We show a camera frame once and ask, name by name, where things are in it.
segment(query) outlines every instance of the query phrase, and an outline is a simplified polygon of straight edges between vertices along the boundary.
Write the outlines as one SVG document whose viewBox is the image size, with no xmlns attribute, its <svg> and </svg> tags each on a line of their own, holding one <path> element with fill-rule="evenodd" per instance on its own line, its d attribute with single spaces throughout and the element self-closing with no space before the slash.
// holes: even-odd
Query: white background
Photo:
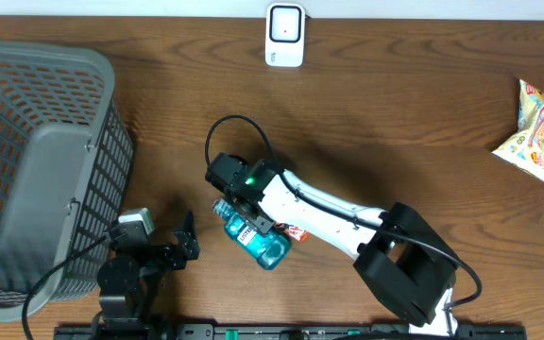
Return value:
<svg viewBox="0 0 544 340">
<path fill-rule="evenodd" d="M 0 0 L 0 14 L 263 18 L 269 0 Z M 544 0 L 300 0 L 313 18 L 544 20 Z"/>
</svg>

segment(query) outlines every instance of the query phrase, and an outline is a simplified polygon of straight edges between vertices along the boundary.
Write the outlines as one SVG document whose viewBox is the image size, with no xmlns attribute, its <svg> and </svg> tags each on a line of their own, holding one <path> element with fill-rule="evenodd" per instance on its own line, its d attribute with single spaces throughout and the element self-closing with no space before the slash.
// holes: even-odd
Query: wooden table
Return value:
<svg viewBox="0 0 544 340">
<path fill-rule="evenodd" d="M 95 49 L 137 136 L 125 208 L 148 207 L 157 238 L 191 209 L 198 261 L 169 275 L 157 310 L 220 323 L 394 320 L 339 250 L 311 239 L 263 272 L 222 231 L 203 177 L 211 124 L 256 119 L 300 177 L 360 204 L 415 207 L 480 275 L 462 320 L 521 323 L 544 339 L 544 183 L 491 156 L 516 130 L 518 78 L 544 90 L 544 23 L 317 20 L 299 69 L 264 62 L 264 20 L 0 17 L 0 39 Z M 224 124 L 212 154 L 266 157 L 253 128 Z M 457 297 L 474 289 L 459 271 Z M 97 293 L 30 318 L 48 339 L 88 323 Z M 21 338 L 20 323 L 0 324 Z"/>
</svg>

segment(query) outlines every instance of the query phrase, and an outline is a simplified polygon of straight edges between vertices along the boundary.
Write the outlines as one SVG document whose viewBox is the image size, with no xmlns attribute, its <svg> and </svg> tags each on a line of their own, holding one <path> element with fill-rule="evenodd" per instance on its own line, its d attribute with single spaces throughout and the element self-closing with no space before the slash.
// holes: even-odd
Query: bottle label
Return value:
<svg viewBox="0 0 544 340">
<path fill-rule="evenodd" d="M 243 246 L 246 246 L 249 244 L 249 242 L 251 242 L 255 235 L 257 235 L 257 231 L 247 227 L 243 231 L 241 231 L 241 233 L 238 235 L 238 238 L 236 239 L 238 240 L 238 242 L 243 244 Z"/>
</svg>

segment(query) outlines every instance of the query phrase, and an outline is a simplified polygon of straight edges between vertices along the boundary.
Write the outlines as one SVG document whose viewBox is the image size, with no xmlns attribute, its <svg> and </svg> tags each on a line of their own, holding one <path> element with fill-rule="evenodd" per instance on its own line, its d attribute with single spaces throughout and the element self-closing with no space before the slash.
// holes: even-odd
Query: gray basket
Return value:
<svg viewBox="0 0 544 340">
<path fill-rule="evenodd" d="M 133 146 L 99 54 L 0 42 L 0 321 L 18 320 L 31 286 L 116 219 Z M 80 298 L 108 256 L 98 246 L 33 298 Z"/>
</svg>

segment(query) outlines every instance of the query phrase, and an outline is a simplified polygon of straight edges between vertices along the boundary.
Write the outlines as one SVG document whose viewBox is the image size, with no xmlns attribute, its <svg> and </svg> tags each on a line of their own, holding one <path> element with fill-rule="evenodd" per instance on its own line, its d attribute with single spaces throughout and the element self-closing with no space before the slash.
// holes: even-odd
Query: bottle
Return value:
<svg viewBox="0 0 544 340">
<path fill-rule="evenodd" d="M 274 269 L 291 249 L 291 243 L 283 235 L 271 229 L 261 235 L 251 228 L 241 215 L 223 198 L 213 203 L 213 210 L 224 221 L 224 231 L 230 239 L 241 245 L 265 270 Z"/>
</svg>

